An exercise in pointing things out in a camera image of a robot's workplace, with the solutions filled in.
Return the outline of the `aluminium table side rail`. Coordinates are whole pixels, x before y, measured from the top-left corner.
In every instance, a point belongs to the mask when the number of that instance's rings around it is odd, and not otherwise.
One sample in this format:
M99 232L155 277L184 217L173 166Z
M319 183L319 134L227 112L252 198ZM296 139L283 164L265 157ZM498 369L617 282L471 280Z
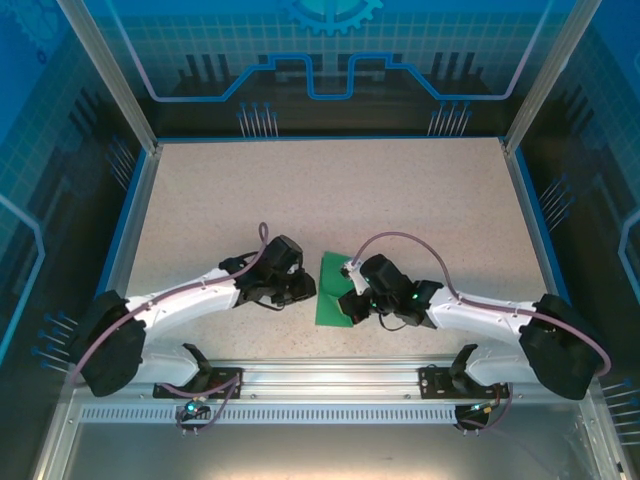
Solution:
M109 279L108 290L115 290L121 297L124 297L127 292L161 154L161 147L154 155L148 154L125 226L116 264Z

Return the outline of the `blue grid print enclosure panel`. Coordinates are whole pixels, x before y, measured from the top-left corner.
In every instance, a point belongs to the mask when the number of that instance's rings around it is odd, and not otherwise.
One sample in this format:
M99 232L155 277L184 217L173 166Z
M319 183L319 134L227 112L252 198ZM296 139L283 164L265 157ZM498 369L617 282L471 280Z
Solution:
M600 385L640 480L640 0L601 0L520 150L557 290L611 358Z
M57 0L0 0L0 480L31 480L141 156Z

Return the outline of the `blue gear print enclosure panel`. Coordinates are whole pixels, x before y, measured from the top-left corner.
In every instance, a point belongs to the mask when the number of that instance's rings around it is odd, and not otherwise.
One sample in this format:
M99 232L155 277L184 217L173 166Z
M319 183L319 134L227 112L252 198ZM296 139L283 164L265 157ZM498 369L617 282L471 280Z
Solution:
M502 136L563 0L84 0L160 138Z

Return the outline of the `aluminium frame post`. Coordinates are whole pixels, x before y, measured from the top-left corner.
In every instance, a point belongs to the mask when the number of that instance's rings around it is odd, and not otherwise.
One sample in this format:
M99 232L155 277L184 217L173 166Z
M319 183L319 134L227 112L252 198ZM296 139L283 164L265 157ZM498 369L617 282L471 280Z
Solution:
M83 0L56 0L141 147L151 155L158 140L122 70Z
M566 68L601 2L602 0L575 0L570 14L503 140L503 153L506 159L515 157L517 148Z

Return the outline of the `sheet metal shelf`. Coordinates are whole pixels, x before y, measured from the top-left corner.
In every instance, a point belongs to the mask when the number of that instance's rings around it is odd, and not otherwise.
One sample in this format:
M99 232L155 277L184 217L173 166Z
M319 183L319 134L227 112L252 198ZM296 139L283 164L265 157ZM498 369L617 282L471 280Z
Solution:
M534 403L524 393L485 430L476 423L462 429L215 422L185 433L176 423L79 421L83 407L111 404L180 406L142 394L109 400L76 394L57 407L31 480L632 480L609 412L596 395L560 404Z

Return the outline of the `small circuit board green LED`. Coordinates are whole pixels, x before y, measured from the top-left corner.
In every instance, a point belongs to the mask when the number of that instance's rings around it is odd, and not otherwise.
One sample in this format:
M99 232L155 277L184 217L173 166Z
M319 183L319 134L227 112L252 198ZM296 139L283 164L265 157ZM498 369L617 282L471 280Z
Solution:
M210 407L206 404L207 398L204 396L193 397L176 414L178 423L199 419L210 412Z
M461 405L456 407L455 413L458 419L476 416L489 416L500 406L500 404L500 401L492 400L472 405Z

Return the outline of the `long aluminium mounting rail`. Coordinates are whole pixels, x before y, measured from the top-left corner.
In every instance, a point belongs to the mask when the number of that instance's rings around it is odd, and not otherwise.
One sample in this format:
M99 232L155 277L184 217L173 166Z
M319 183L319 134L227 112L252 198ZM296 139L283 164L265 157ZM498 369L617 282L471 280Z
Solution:
M472 400L423 400L418 388L418 370L434 364L464 372L480 385L513 384L524 388L527 396L544 401L556 401L558 395L538 382L523 356L502 355L484 359L475 374L466 372L470 362L466 357L450 356L397 358L325 358L255 361L197 362L194 359L161 358L141 366L130 380L117 380L98 387L99 397L125 397L135 393L152 397L156 383L172 388L183 386L200 370L213 367L234 367L244 370L239 399L260 401L401 401L461 402Z

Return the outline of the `blue table side strip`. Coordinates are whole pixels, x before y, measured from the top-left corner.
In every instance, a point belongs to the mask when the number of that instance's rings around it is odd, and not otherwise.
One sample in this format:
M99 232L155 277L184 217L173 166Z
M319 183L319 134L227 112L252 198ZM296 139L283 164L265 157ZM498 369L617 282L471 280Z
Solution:
M515 164L517 165L517 173L521 178L524 193L523 203L526 204L530 210L530 220L528 220L527 225L545 285L550 293L556 294L566 301L570 301L569 292L561 272L550 231L545 222L531 174L520 148L515 152Z
M116 264L116 257L120 248L120 244L122 242L125 226L129 218L134 196L135 196L138 183L141 177L141 173L142 173L143 167L145 166L147 157L148 157L148 152L144 148L142 148L136 159L136 164L133 170L132 178L126 190L124 202L118 217L118 221L116 223L114 234L112 236L112 240L109 246L105 264L102 269L102 273L96 288L96 292L94 295L95 298L97 298L100 294L104 293L109 289L108 287L109 279L111 274L113 273L114 266Z

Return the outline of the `green paper sheet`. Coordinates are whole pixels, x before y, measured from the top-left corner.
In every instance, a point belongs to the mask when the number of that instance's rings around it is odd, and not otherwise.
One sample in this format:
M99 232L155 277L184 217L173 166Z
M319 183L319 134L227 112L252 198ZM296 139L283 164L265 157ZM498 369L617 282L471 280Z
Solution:
M342 313L339 298L353 288L349 278L344 278L341 268L348 256L325 251L320 266L315 324L317 326L352 328L353 321Z

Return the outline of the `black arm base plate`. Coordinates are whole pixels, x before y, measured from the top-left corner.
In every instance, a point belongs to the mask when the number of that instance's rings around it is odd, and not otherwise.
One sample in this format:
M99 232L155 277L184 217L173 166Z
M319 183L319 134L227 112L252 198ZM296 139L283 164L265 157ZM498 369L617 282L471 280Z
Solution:
M234 367L213 367L209 370L200 370L183 386L172 388L183 392L183 395L168 390L163 384L156 383L152 390L155 399L179 399L201 396L208 392L208 399L224 399L231 393L231 399L236 400L241 396L244 370Z
M506 384L483 386L466 373L434 364L420 368L418 388L423 400L507 400L511 396Z

